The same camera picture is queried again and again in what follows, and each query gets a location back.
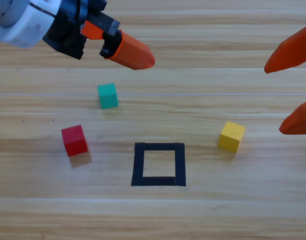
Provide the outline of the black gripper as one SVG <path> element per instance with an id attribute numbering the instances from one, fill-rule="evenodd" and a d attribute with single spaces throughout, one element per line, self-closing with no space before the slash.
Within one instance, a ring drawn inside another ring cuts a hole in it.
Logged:
<path id="1" fill-rule="evenodd" d="M 132 70 L 152 68 L 156 59 L 143 42 L 119 30 L 120 22 L 103 13 L 105 0 L 62 0 L 42 38 L 57 52 L 81 59 L 87 38 L 104 40 L 100 55 Z"/>

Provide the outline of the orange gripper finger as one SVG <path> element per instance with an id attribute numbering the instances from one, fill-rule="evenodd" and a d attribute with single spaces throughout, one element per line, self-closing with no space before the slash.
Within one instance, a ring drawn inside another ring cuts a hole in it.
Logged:
<path id="1" fill-rule="evenodd" d="M 281 42 L 264 66 L 269 74 L 297 67 L 306 62 L 306 26 Z"/>
<path id="2" fill-rule="evenodd" d="M 284 135 L 306 135 L 306 102 L 282 122 L 279 131 Z"/>

